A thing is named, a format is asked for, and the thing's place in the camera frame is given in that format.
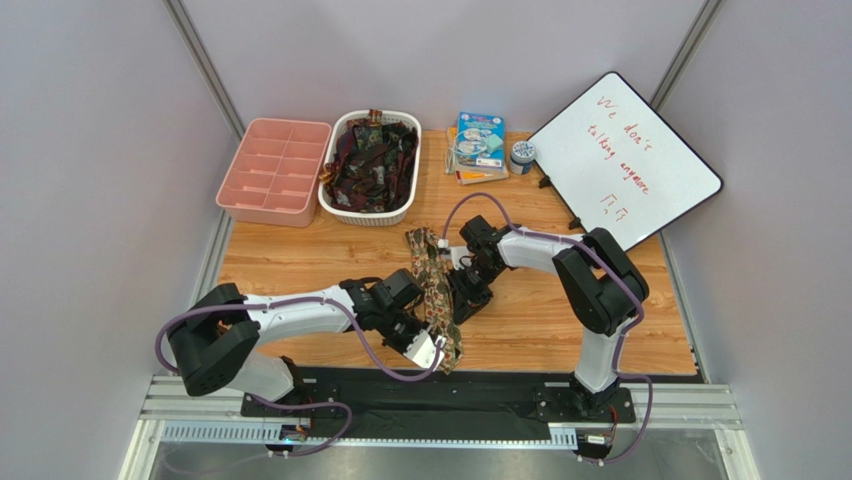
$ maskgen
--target book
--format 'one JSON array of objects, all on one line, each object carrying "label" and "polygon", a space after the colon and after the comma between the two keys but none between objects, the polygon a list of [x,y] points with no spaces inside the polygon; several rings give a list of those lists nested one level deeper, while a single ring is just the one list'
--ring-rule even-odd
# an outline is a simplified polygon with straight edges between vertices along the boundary
[{"label": "book", "polygon": [[[447,141],[450,145],[453,144],[453,141],[456,138],[458,133],[458,129],[456,127],[450,127],[447,129]],[[490,182],[494,180],[502,180],[504,178],[509,178],[509,170],[507,166],[503,165],[503,168],[500,171],[494,172],[468,172],[468,171],[457,171],[454,168],[455,163],[455,154],[454,149],[452,147],[447,149],[447,173],[452,173],[456,176],[456,181],[460,185],[470,185],[473,183],[482,183],[482,182]]]},{"label": "book", "polygon": [[499,173],[506,169],[501,117],[460,112],[456,128],[458,133],[450,141],[454,171]]}]

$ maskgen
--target pile of clothes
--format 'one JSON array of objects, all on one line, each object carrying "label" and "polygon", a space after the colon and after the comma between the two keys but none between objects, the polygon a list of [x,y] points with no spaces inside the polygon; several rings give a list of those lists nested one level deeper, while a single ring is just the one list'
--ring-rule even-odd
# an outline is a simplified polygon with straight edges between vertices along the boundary
[{"label": "pile of clothes", "polygon": [[382,112],[352,120],[320,176],[331,205],[360,213],[393,212],[411,194],[420,139],[402,122],[382,124]]}]

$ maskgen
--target pink plastic box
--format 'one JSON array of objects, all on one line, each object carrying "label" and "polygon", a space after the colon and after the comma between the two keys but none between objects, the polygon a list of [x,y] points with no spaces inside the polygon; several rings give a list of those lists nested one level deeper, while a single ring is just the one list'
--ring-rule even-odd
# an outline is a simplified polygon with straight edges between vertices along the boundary
[{"label": "pink plastic box", "polygon": [[251,122],[216,203],[239,222],[310,225],[330,136],[327,123],[272,118]]}]

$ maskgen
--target white wall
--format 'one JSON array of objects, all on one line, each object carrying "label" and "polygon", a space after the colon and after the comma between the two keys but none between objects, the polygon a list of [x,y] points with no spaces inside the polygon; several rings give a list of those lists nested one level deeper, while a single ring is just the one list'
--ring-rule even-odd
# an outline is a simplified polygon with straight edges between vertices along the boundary
[{"label": "white wall", "polygon": [[649,99],[702,0],[185,0],[243,122],[460,109],[534,130],[609,70]]},{"label": "white wall", "polygon": [[849,478],[849,2],[727,2],[662,113],[726,181],[666,232],[766,479]]},{"label": "white wall", "polygon": [[158,1],[0,15],[0,477],[115,478],[235,148]]}]

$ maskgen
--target wooden tabletop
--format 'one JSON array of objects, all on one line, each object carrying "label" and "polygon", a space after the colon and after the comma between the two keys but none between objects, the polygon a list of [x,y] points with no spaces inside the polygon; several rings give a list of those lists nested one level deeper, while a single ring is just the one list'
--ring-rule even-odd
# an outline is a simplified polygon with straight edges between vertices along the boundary
[{"label": "wooden tabletop", "polygon": [[[507,150],[526,133],[509,133]],[[420,178],[408,215],[391,227],[356,227],[338,222],[317,206],[307,228],[238,222],[222,266],[220,282],[235,282],[243,293],[284,295],[312,292],[347,278],[386,277],[410,268],[403,234],[428,226],[440,233],[447,215],[465,195],[486,191],[506,206],[514,223],[552,233],[568,229],[573,218],[552,189],[539,189],[537,168],[525,176],[461,186],[444,173],[447,140],[444,132],[423,135]],[[481,214],[494,226],[505,222],[487,199],[464,205],[450,228],[450,242],[463,245],[462,224]],[[630,258],[648,281],[645,321],[627,339],[621,370],[694,374],[695,367],[683,322],[657,237],[635,247]],[[504,272],[492,285],[494,299],[461,327],[464,370],[572,371],[580,355],[582,325],[576,319],[559,280],[550,274],[518,269]],[[412,364],[381,346],[376,332],[367,332],[373,349],[392,367]],[[354,333],[312,334],[265,345],[261,351],[286,355],[297,365],[373,367]]]}]

